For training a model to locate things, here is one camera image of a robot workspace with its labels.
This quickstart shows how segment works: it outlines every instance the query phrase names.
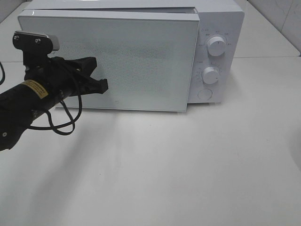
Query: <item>timer knob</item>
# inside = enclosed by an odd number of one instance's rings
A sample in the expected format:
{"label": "timer knob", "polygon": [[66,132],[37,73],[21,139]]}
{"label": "timer knob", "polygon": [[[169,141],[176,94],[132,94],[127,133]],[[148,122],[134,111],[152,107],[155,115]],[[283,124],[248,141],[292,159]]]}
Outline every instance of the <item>timer knob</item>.
{"label": "timer knob", "polygon": [[207,50],[213,57],[220,56],[226,51],[226,40],[222,36],[214,36],[207,42]]}
{"label": "timer knob", "polygon": [[220,77],[220,73],[218,69],[215,67],[208,67],[202,72],[203,82],[209,85],[216,83],[219,77]]}

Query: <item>microwave body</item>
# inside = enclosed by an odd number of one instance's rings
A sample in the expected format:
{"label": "microwave body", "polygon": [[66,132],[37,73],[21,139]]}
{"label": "microwave body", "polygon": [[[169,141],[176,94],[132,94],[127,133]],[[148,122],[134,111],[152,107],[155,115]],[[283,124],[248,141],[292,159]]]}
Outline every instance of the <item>microwave body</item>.
{"label": "microwave body", "polygon": [[50,57],[96,57],[109,90],[83,107],[175,112],[222,101],[243,19],[233,0],[33,0],[18,17],[58,37]]}

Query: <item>yellow warning label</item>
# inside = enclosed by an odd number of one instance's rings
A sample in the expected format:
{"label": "yellow warning label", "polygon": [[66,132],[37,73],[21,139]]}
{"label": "yellow warning label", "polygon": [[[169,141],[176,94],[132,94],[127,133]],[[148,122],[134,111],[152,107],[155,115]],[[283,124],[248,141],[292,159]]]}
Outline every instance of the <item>yellow warning label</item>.
{"label": "yellow warning label", "polygon": [[34,80],[25,80],[21,84],[31,88],[39,96],[40,99],[43,99],[44,97],[48,96],[48,93],[45,90],[45,88]]}

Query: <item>control panel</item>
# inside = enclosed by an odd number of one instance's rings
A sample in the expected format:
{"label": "control panel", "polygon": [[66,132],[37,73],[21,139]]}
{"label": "control panel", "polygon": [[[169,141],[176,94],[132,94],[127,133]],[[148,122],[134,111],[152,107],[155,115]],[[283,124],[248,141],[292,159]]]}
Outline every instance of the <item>control panel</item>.
{"label": "control panel", "polygon": [[222,101],[244,13],[198,15],[200,24],[188,103],[218,103]]}

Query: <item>white table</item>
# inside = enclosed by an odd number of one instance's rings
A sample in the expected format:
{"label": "white table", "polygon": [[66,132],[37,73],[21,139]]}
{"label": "white table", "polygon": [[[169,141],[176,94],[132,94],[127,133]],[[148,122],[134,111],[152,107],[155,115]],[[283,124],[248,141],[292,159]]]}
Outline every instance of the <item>white table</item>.
{"label": "white table", "polygon": [[[20,30],[17,16],[28,2],[23,3],[0,24],[0,61],[22,62],[22,52],[12,44],[12,36]],[[238,47],[234,57],[297,57],[299,51],[268,22],[249,2]]]}
{"label": "white table", "polygon": [[[1,91],[24,70],[4,66]],[[71,136],[27,130],[0,153],[0,225],[300,226],[300,71],[300,57],[234,59],[220,105],[85,110]]]}

